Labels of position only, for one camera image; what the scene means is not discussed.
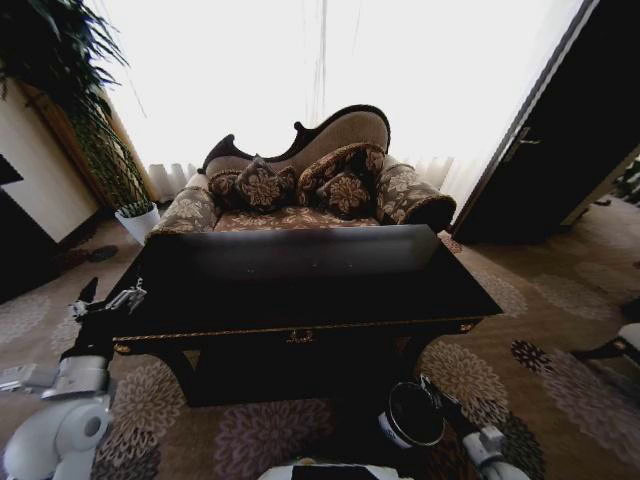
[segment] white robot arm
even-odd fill
[[[519,468],[507,463],[500,447],[504,435],[494,426],[468,434],[462,439],[469,458],[485,480],[529,480]]]
[[[109,395],[64,400],[28,418],[9,441],[4,468],[16,480],[89,479],[111,422]]]

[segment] white curtain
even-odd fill
[[[368,103],[389,117],[390,153],[460,205],[581,3],[95,1],[131,65],[110,96],[167,195],[228,133],[277,155],[294,121]]]

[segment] chair leg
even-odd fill
[[[575,350],[571,354],[578,360],[596,360],[618,357],[625,353],[625,342],[620,337],[601,345],[593,350]]]

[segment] floral pillow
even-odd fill
[[[345,220],[371,216],[371,195],[365,182],[352,172],[339,173],[316,190],[318,207]]]
[[[237,176],[234,188],[250,208],[272,212],[291,202],[295,172],[293,167],[287,167],[276,173],[264,159],[256,156]]]
[[[318,188],[349,167],[367,188],[374,188],[375,178],[382,170],[384,150],[372,143],[352,143],[326,154],[312,163],[298,179],[296,201],[307,207],[313,204]]]
[[[225,210],[246,208],[244,199],[238,194],[234,185],[242,170],[221,170],[209,180],[209,192],[213,195],[216,205]]]

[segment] drawer handle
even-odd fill
[[[313,340],[313,331],[311,330],[304,330],[304,336],[299,336],[298,330],[292,330],[287,338],[287,343],[311,343]]]

